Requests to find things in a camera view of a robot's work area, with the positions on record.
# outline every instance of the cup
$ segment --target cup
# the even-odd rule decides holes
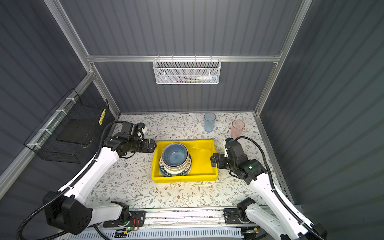
[[[204,130],[210,133],[214,130],[216,115],[214,113],[204,114]]]
[[[231,128],[231,138],[234,140],[237,137],[241,136],[241,133],[243,132],[245,127],[245,123],[241,120],[235,120],[232,122],[232,128]]]

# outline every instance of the yellow tray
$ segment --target yellow tray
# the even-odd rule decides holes
[[[161,154],[166,146],[171,143],[179,142],[185,145],[192,158],[192,169],[187,176],[163,177],[159,169]],[[215,143],[212,140],[198,141],[174,141],[158,142],[152,161],[152,180],[156,183],[161,182],[199,182],[215,181],[218,177],[217,167],[212,167],[211,156],[216,153]]]

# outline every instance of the clear pink glass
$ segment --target clear pink glass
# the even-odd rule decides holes
[[[237,137],[240,137],[244,128],[245,128],[245,123],[243,121],[241,120],[233,121],[232,127],[231,127],[231,138],[236,139]]]

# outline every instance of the black wire basket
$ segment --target black wire basket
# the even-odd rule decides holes
[[[44,127],[34,131],[24,145],[46,161],[81,163],[96,152],[103,131],[108,102],[76,95]]]

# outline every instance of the floral tablecloth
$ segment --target floral tablecloth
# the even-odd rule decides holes
[[[279,186],[268,154],[258,132],[252,113],[216,113],[213,132],[204,131],[204,114],[140,114],[121,115],[119,120],[132,123],[143,122],[148,127],[147,139],[155,141],[212,139],[218,153],[224,153],[222,141],[230,136],[233,120],[245,123],[243,136],[254,139],[269,163],[275,184]],[[262,155],[251,142],[240,139],[248,158],[258,159]],[[232,206],[246,197],[265,204],[257,192],[251,190],[243,180],[229,176],[228,170],[219,169],[216,181],[155,183],[151,179],[153,153],[137,153],[130,159],[119,159],[102,176],[87,197],[90,206],[107,204],[110,201],[125,202],[130,208],[168,207],[212,207]]]

